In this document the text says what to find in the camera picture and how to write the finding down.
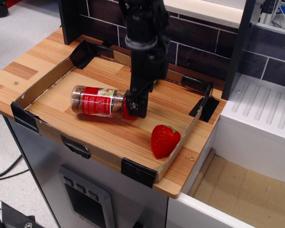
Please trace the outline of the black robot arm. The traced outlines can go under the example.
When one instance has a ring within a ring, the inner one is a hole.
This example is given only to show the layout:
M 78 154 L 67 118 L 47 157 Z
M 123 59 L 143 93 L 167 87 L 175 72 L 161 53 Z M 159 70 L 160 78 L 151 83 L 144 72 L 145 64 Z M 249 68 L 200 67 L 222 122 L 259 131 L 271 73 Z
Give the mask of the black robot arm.
M 130 116 L 145 118 L 153 83 L 165 79 L 170 39 L 164 35 L 169 13 L 162 0 L 121 0 L 125 44 L 131 51 L 131 82 L 125 103 Z

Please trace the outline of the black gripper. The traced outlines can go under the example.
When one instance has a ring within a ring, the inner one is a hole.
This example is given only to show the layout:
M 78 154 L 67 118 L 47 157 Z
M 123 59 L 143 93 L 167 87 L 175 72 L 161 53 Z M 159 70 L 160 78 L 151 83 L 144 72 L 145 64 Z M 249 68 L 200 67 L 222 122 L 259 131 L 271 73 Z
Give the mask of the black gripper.
M 142 43 L 126 37 L 125 43 L 131 50 L 130 90 L 125 94 L 127 114 L 131 117 L 145 118 L 148 92 L 152 91 L 154 81 L 165 79 L 167 76 L 170 39 L 163 35 Z

